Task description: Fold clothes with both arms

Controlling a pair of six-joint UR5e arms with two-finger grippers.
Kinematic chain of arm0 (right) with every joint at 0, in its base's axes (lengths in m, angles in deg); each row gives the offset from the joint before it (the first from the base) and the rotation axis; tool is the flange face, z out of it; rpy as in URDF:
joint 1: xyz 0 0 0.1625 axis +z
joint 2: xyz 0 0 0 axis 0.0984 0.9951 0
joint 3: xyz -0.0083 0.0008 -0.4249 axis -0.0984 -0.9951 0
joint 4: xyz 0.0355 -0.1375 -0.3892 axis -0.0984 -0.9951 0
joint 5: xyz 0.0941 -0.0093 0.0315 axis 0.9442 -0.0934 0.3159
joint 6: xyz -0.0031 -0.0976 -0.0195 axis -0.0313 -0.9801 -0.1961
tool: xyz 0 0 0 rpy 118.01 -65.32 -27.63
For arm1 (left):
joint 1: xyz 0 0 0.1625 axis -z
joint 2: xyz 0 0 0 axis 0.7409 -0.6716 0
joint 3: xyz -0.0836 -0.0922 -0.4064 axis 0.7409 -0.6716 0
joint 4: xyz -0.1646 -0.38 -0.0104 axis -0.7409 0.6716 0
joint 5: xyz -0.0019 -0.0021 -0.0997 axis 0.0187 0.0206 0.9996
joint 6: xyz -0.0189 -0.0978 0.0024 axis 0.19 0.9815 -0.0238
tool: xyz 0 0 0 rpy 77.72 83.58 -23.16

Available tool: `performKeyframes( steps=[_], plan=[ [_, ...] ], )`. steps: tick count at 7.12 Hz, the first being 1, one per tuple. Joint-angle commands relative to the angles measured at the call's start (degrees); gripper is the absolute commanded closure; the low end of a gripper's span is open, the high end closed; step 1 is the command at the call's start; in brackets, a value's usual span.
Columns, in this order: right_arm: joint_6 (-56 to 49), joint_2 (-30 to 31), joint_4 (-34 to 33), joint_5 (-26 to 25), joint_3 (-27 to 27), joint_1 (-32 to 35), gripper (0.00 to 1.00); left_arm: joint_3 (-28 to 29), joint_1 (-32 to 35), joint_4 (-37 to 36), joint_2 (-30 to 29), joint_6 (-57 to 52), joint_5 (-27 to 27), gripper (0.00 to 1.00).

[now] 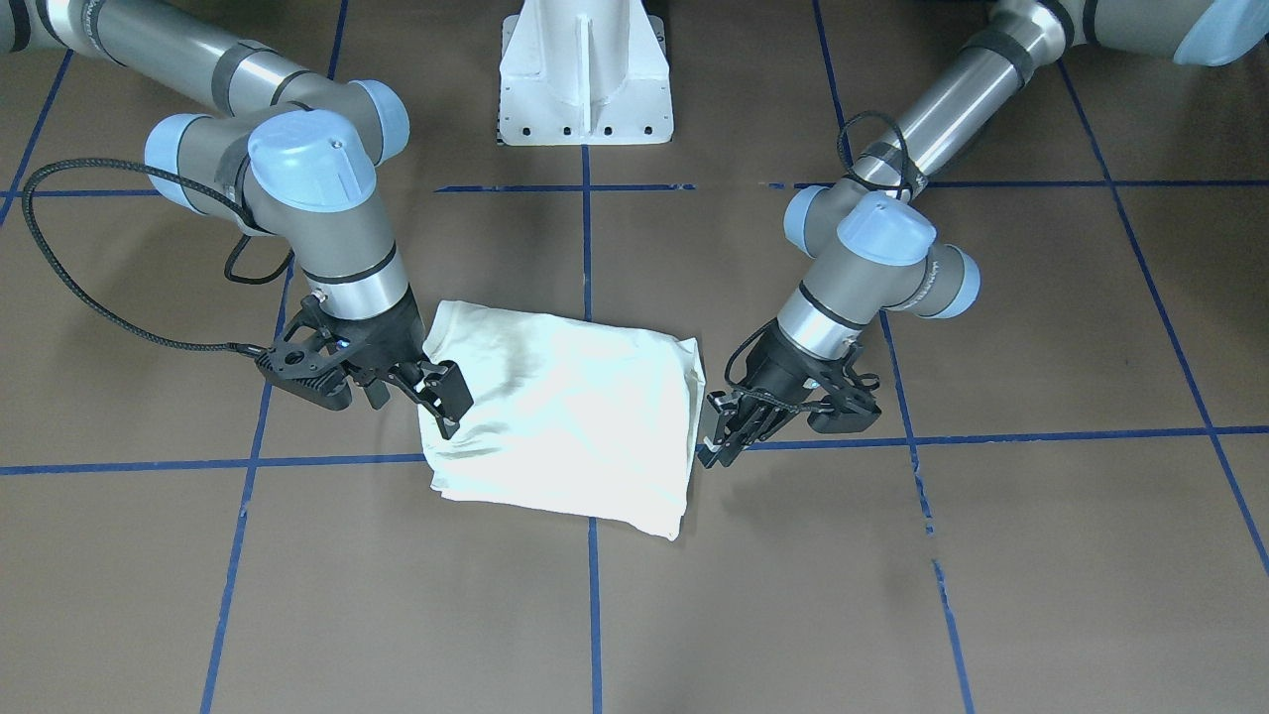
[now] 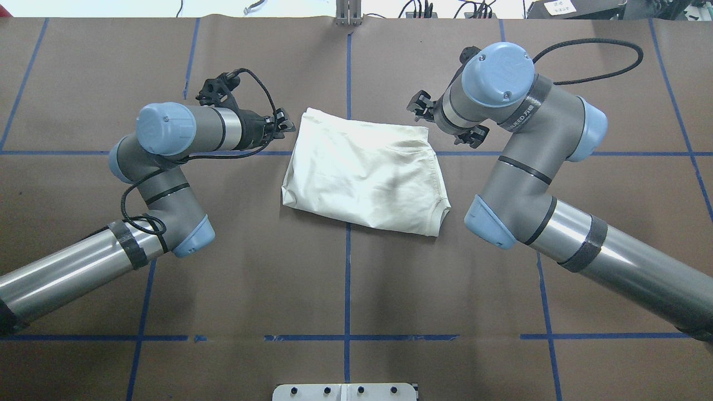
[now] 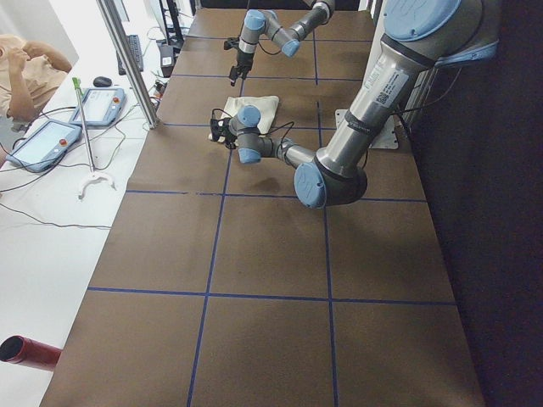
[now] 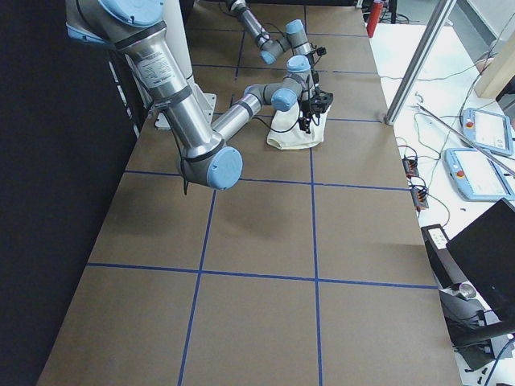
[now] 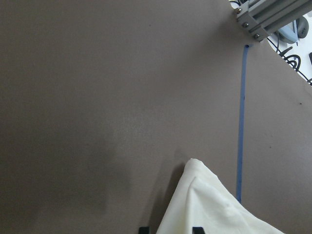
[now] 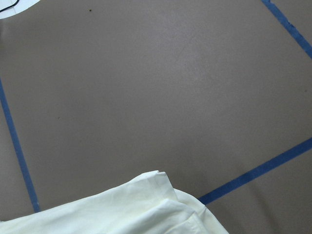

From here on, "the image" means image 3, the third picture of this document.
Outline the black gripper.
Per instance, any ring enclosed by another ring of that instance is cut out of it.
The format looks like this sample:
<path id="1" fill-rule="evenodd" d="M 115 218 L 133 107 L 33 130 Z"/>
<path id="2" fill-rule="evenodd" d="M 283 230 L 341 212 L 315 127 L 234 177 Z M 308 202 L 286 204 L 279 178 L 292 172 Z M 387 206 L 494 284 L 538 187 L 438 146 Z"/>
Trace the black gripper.
<path id="1" fill-rule="evenodd" d="M 222 126 L 222 137 L 222 143 L 226 146 L 227 149 L 236 149 L 236 142 L 238 140 L 238 136 L 236 134 L 236 131 L 232 131 L 230 129 L 229 124 L 225 124 Z"/>
<path id="2" fill-rule="evenodd" d="M 243 81 L 247 79 L 247 76 L 253 67 L 254 56 L 254 53 L 245 53 L 238 50 L 236 58 L 237 63 L 229 73 L 229 80 L 232 86 L 236 84 L 238 76 L 241 76 Z"/>

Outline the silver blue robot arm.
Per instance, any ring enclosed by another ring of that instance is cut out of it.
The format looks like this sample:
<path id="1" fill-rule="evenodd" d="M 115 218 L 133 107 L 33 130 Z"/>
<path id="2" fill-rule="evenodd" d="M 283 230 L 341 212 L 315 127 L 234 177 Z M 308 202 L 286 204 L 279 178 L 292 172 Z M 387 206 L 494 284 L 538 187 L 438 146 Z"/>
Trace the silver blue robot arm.
<path id="1" fill-rule="evenodd" d="M 237 148 L 241 163 L 277 158 L 295 169 L 294 189 L 309 208 L 351 204 L 367 189 L 358 165 L 419 74 L 491 59 L 499 41 L 499 1 L 389 1 L 381 53 L 329 144 L 315 152 L 258 130 L 260 111 L 242 107 L 211 122 L 214 138 Z"/>
<path id="2" fill-rule="evenodd" d="M 292 58 L 299 50 L 300 43 L 319 25 L 325 25 L 335 11 L 335 1 L 305 1 L 311 9 L 284 28 L 273 10 L 249 8 L 244 16 L 241 31 L 236 37 L 228 37 L 223 44 L 225 50 L 236 49 L 236 64 L 230 69 L 230 85 L 235 86 L 238 78 L 245 80 L 252 70 L 256 48 L 260 37 L 266 36 L 279 52 Z"/>

